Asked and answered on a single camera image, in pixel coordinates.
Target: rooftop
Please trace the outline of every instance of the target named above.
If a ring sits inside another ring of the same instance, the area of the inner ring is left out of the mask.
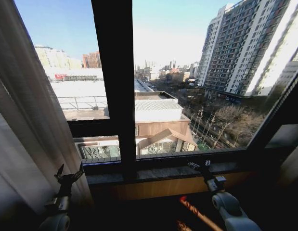
[[[135,89],[135,92],[154,92],[140,79],[134,79],[134,89]]]
[[[136,111],[183,109],[173,100],[136,100]]]

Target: tree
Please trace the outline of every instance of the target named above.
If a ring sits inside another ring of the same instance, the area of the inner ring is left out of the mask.
[[[218,120],[217,124],[220,126],[220,130],[218,132],[218,137],[215,140],[212,148],[215,148],[217,142],[223,135],[225,129],[230,124],[240,120],[240,117],[242,116],[243,111],[244,111],[244,108],[233,106],[233,105],[222,107],[216,111],[216,119]]]
[[[264,115],[245,110],[240,119],[230,124],[227,128],[227,132],[234,138],[234,145],[239,146],[237,143],[239,138],[241,146],[247,145],[263,120]]]
[[[196,132],[196,134],[198,134],[199,123],[200,123],[202,117],[203,117],[203,107],[202,107],[201,110],[198,111],[197,119],[195,120],[195,124],[194,124],[193,130],[192,130],[192,133],[194,132],[194,128],[195,128],[195,126],[196,126],[197,121],[199,120],[199,121],[198,121],[197,132]]]
[[[201,108],[201,111],[200,111],[200,117],[199,117],[198,127],[197,127],[197,134],[198,134],[198,131],[199,131],[199,125],[201,123],[202,117],[203,117],[203,107]]]
[[[208,121],[209,121],[209,118],[207,119],[206,125],[205,125],[205,127],[203,128],[203,131],[202,131],[202,133],[201,133],[200,140],[202,140],[203,133],[205,133],[205,130],[206,130],[206,128],[207,128]]]
[[[215,123],[215,116],[216,116],[216,112],[213,114],[213,117],[212,117],[212,119],[211,119],[211,122],[208,124],[208,128],[207,128],[206,135],[205,135],[205,137],[203,138],[204,141],[206,140],[207,134],[208,134],[208,132],[210,131],[212,125]]]

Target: blue sky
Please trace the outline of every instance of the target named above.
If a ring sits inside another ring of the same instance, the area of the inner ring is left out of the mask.
[[[134,0],[134,60],[199,61],[207,26],[226,0]],[[15,0],[35,45],[81,59],[98,50],[90,0]]]

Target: high-rise building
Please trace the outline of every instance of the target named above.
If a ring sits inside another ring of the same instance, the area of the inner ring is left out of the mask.
[[[56,50],[47,46],[35,46],[35,50],[44,69],[53,67],[64,69],[81,68],[81,60],[70,58],[62,50]]]
[[[153,66],[157,66],[157,62],[145,60],[144,67],[153,67]]]
[[[89,55],[83,54],[82,59],[84,68],[102,68],[99,51],[91,52]]]
[[[203,45],[202,55],[199,63],[199,67],[196,72],[196,79],[199,86],[203,86],[206,80],[208,67],[213,54],[213,49],[219,34],[221,21],[225,14],[225,11],[229,9],[233,4],[227,4],[218,10],[217,16],[211,20],[207,27],[206,40]]]
[[[213,40],[212,56],[203,52],[198,83],[213,90],[254,95],[259,80],[257,73],[263,71],[260,63],[270,57],[294,11],[293,7],[288,7],[289,2],[243,0],[231,8],[222,8],[224,11],[216,41]],[[212,42],[211,27],[212,24],[208,28],[206,43]],[[204,49],[211,49],[211,45],[206,43]]]
[[[190,65],[190,70],[189,70],[190,77],[196,77],[198,67],[199,67],[199,62],[194,62],[193,64]]]
[[[259,72],[255,73],[251,83],[255,84],[253,95],[268,95],[273,86],[285,88],[298,70],[298,4],[292,6],[290,3],[289,8],[292,7],[295,10],[289,15],[277,45],[268,58],[264,56]]]

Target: black window frame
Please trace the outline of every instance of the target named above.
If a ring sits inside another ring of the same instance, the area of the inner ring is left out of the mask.
[[[136,158],[132,1],[119,1],[115,5],[110,1],[91,2],[110,118],[68,121],[68,124],[74,138],[117,135],[121,161],[84,163],[87,174],[121,172],[125,180],[132,180],[140,169],[184,166],[188,161],[197,162],[204,157],[215,163],[236,162],[241,170],[258,169],[280,164],[294,150],[297,144],[266,146],[281,125],[298,124],[298,106],[293,108],[291,103],[298,99],[298,72],[247,147]]]

